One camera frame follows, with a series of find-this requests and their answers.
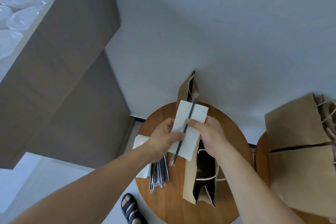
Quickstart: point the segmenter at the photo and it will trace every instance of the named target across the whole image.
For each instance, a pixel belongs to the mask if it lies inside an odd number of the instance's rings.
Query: bundle of straws
[[[149,190],[153,191],[155,187],[165,186],[169,182],[168,175],[168,153],[156,163],[152,163],[150,166],[150,180],[149,180]]]

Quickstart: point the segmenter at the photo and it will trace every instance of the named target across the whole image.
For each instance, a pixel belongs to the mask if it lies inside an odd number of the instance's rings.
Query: white napkin
[[[173,129],[171,133],[183,132],[184,127],[186,125],[185,121],[189,116],[192,105],[193,104],[190,102],[181,100],[178,106],[178,109],[177,109]],[[205,118],[207,117],[207,113],[208,113],[208,107],[195,104],[190,118],[204,123]],[[201,133],[197,129],[191,128],[188,126],[185,132],[185,137],[183,139],[180,151],[178,152],[179,156],[185,158],[188,161],[191,161],[195,147],[196,147],[197,140],[200,137],[200,135]],[[169,149],[169,152],[175,154],[178,145],[179,145],[179,142],[173,143],[173,145]]]
[[[140,145],[144,144],[145,141],[147,141],[148,139],[149,139],[148,136],[137,135],[135,137],[135,140],[134,140],[133,149],[135,149],[136,147],[139,147]],[[137,174],[137,178],[147,178],[147,176],[150,176],[150,174],[151,174],[150,167],[151,167],[150,164],[145,166],[144,169],[142,169]]]

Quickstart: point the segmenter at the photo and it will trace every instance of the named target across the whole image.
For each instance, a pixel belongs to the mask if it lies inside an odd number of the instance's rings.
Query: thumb
[[[185,122],[188,124],[188,126],[199,130],[201,133],[206,131],[206,125],[204,123],[193,119],[187,119]]]
[[[168,143],[172,144],[172,143],[181,141],[181,140],[183,140],[184,136],[185,135],[182,132],[170,133],[169,137],[168,137]]]

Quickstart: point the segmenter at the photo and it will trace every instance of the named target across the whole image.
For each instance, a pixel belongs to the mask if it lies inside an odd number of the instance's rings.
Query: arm
[[[142,146],[48,195],[10,224],[102,223],[136,175],[183,139],[183,133],[170,134],[173,122],[165,120]]]
[[[189,119],[187,124],[201,132],[205,149],[222,168],[243,223],[304,223],[226,140],[216,119],[207,116],[205,124]]]

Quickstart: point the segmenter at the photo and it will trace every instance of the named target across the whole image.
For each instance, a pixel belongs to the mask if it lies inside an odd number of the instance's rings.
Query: black sandal
[[[124,199],[126,198],[126,196],[129,196],[130,199],[126,202],[126,204],[123,206],[123,201]],[[128,211],[126,212],[127,208],[132,204],[132,203],[135,203],[133,204],[130,209],[128,209]],[[131,214],[132,211],[135,211],[137,210],[135,213],[132,214],[131,218],[128,219],[129,215]],[[139,218],[140,219],[140,222],[141,224],[148,224],[146,219],[144,218],[144,216],[139,212],[139,209],[138,209],[138,204],[137,204],[137,200],[135,199],[135,197],[130,194],[130,193],[126,193],[122,200],[121,200],[121,211],[123,212],[126,220],[128,221],[128,224],[132,224],[133,220],[135,218]]]

